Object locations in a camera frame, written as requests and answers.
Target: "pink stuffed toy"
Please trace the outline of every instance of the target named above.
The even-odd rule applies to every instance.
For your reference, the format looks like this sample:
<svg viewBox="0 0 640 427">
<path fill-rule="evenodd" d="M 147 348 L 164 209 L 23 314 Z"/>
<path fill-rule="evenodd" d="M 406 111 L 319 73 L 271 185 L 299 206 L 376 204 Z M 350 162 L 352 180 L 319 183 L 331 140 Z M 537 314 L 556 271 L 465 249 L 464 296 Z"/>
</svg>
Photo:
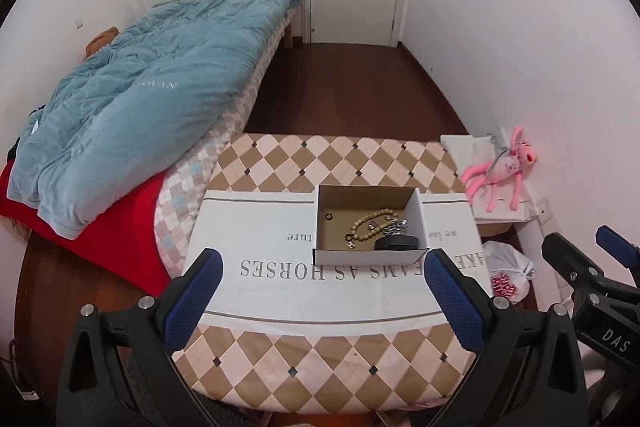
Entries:
<svg viewBox="0 0 640 427">
<path fill-rule="evenodd" d="M 469 198 L 470 203 L 473 202 L 474 196 L 480 188 L 491 185 L 491 198 L 486 211 L 493 212 L 497 184 L 515 176 L 516 183 L 513 187 L 510 209 L 518 209 L 520 188 L 522 187 L 522 174 L 524 169 L 530 168 L 538 159 L 533 147 L 530 146 L 529 143 L 522 141 L 523 130 L 523 127 L 514 127 L 513 134 L 511 135 L 511 144 L 508 149 L 503 149 L 495 160 L 469 167 L 463 172 L 462 176 L 460 176 L 460 180 L 465 184 L 465 187 L 469 179 L 477 176 L 465 189 L 466 196 Z"/>
</svg>

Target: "red blanket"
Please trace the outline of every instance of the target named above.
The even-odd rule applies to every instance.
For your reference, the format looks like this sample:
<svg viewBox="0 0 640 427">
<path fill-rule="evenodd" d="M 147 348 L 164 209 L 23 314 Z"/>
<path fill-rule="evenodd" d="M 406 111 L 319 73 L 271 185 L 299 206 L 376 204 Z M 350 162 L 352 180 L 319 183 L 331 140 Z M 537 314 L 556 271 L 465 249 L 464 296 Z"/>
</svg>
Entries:
<svg viewBox="0 0 640 427">
<path fill-rule="evenodd" d="M 37 211 L 6 197 L 7 163 L 0 175 L 0 216 L 13 217 L 42 237 L 80 257 L 116 273 L 151 295 L 158 296 L 170 281 L 156 247 L 154 212 L 164 172 L 156 174 L 121 200 L 116 201 L 70 241 L 56 234 L 37 216 Z"/>
</svg>

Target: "blue gripper pad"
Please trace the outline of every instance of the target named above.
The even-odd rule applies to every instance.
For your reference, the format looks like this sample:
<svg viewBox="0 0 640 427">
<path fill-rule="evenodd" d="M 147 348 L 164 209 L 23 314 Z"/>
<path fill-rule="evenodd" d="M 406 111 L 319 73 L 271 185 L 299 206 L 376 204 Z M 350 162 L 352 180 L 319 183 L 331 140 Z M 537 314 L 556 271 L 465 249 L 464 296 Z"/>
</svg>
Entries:
<svg viewBox="0 0 640 427">
<path fill-rule="evenodd" d="M 485 330 L 491 315 L 486 304 L 486 310 L 481 312 L 467 295 L 470 282 L 465 281 L 466 279 L 470 279 L 482 292 L 484 298 L 474 291 L 477 298 L 488 301 L 478 283 L 470 277 L 464 277 L 441 249 L 431 250 L 425 257 L 424 280 L 447 317 L 460 345 L 479 354 L 484 349 Z"/>
<path fill-rule="evenodd" d="M 222 256 L 211 248 L 202 251 L 182 277 L 174 279 L 160 296 L 163 306 L 156 315 L 162 345 L 168 353 L 186 346 L 207 304 L 222 280 Z"/>
<path fill-rule="evenodd" d="M 606 225 L 599 227 L 596 232 L 596 244 L 625 268 L 633 269 L 640 264 L 638 247 Z"/>
</svg>

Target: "dark brown floor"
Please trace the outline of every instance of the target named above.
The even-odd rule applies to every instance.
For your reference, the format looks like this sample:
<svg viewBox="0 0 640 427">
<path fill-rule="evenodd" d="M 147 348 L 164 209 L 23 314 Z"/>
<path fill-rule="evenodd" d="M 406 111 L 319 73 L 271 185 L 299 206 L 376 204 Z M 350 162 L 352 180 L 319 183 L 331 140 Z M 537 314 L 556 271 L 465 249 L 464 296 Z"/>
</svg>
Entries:
<svg viewBox="0 0 640 427">
<path fill-rule="evenodd" d="M 280 48 L 246 126 L 249 132 L 439 140 L 464 133 L 442 94 L 400 48 L 311 44 Z M 142 291 L 33 235 L 16 306 L 18 357 L 54 406 L 78 310 L 130 307 Z"/>
</svg>

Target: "blue textured pad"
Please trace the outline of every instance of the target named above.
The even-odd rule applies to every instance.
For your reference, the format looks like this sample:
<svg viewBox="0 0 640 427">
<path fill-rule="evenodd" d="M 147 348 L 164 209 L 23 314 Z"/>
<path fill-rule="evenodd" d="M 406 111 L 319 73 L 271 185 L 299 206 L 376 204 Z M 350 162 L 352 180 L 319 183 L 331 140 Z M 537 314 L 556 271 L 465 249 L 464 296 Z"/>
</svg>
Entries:
<svg viewBox="0 0 640 427">
<path fill-rule="evenodd" d="M 638 267 L 640 259 L 638 259 L 636 247 L 609 227 L 599 227 L 596 232 L 596 243 L 625 268 Z"/>
<path fill-rule="evenodd" d="M 183 349 L 198 325 L 207 304 L 222 280 L 222 256 L 209 250 L 210 257 L 182 292 L 164 320 L 162 345 L 168 353 Z"/>
<path fill-rule="evenodd" d="M 424 280 L 442 308 L 460 345 L 475 354 L 484 349 L 484 321 L 463 289 L 432 253 L 424 260 Z"/>
</svg>

